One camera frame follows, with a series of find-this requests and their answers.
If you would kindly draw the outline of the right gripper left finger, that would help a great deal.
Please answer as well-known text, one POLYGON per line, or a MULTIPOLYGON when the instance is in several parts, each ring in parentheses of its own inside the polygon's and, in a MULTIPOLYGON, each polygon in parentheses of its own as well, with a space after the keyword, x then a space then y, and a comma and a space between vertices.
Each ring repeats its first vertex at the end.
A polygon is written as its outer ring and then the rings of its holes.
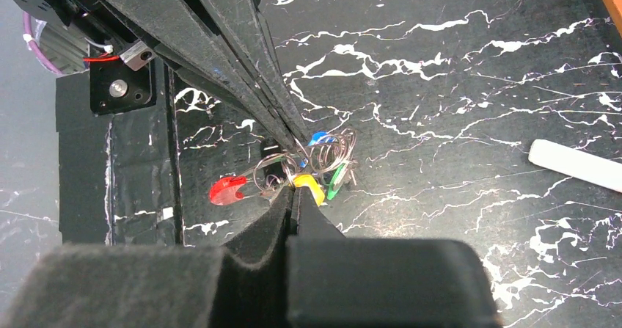
POLYGON ((217 247, 71 245, 46 255, 6 327, 283 327, 293 192, 217 247))

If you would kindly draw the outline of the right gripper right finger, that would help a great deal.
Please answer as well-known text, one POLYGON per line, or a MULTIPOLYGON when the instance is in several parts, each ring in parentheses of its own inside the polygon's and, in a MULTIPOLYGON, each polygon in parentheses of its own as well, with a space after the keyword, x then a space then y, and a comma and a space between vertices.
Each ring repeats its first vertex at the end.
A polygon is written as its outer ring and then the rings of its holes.
POLYGON ((291 327, 499 327, 477 253, 446 238, 349 238, 309 189, 293 194, 287 239, 291 327))

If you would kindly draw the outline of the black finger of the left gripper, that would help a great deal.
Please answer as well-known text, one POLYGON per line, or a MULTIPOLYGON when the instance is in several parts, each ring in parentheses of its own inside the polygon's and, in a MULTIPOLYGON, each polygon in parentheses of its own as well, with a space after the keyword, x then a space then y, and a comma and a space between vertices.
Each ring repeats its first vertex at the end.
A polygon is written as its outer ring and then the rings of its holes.
POLYGON ((250 115, 285 149, 292 150, 255 94, 255 85, 199 0, 99 0, 193 87, 250 115))

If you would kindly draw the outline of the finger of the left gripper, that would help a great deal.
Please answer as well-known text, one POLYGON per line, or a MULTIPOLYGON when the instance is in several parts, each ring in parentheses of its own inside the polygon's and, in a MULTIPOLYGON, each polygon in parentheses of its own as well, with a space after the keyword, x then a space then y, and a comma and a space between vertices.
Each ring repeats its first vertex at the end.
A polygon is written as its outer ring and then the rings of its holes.
POLYGON ((289 144, 310 136, 279 67, 267 21, 259 10, 261 0, 199 0, 236 59, 255 85, 271 119, 284 128, 289 144))

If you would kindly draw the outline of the green key tag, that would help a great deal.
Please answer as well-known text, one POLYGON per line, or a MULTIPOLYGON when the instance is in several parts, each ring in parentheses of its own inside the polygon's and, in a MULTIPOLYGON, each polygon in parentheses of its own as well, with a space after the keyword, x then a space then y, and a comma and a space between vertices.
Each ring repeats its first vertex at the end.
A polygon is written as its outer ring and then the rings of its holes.
POLYGON ((326 198, 333 200, 341 187, 348 181, 348 164, 341 164, 333 173, 326 192, 326 198))

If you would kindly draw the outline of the red white keyring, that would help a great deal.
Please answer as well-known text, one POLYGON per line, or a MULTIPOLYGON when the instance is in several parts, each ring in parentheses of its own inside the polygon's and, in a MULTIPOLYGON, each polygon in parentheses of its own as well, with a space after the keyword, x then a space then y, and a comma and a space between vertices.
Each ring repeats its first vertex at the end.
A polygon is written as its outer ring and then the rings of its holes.
POLYGON ((341 132, 318 131, 311 140, 297 144, 292 151, 270 142, 263 157, 248 170, 225 176, 208 191, 209 201, 218 206, 232 205, 250 197, 273 202, 283 188, 308 188, 317 205, 333 200, 341 188, 356 183, 354 159, 357 135, 354 129, 341 132))

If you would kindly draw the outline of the blue key tag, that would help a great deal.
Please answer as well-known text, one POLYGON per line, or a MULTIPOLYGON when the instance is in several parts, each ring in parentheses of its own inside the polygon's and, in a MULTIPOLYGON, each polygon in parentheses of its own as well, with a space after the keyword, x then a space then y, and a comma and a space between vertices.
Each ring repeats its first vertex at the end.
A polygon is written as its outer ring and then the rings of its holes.
POLYGON ((299 166, 304 170, 328 172, 343 164, 344 141, 336 134, 319 131, 306 144, 299 144, 299 166))

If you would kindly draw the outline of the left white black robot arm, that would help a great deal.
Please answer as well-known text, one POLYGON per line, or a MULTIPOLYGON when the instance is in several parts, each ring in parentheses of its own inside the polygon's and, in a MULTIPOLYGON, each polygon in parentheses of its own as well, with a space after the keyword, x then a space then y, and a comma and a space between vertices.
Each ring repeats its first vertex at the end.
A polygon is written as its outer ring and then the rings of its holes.
POLYGON ((279 68, 261 0, 13 0, 59 37, 44 59, 55 73, 90 71, 93 114, 156 102, 160 59, 191 87, 243 112, 281 146, 310 133, 279 68))

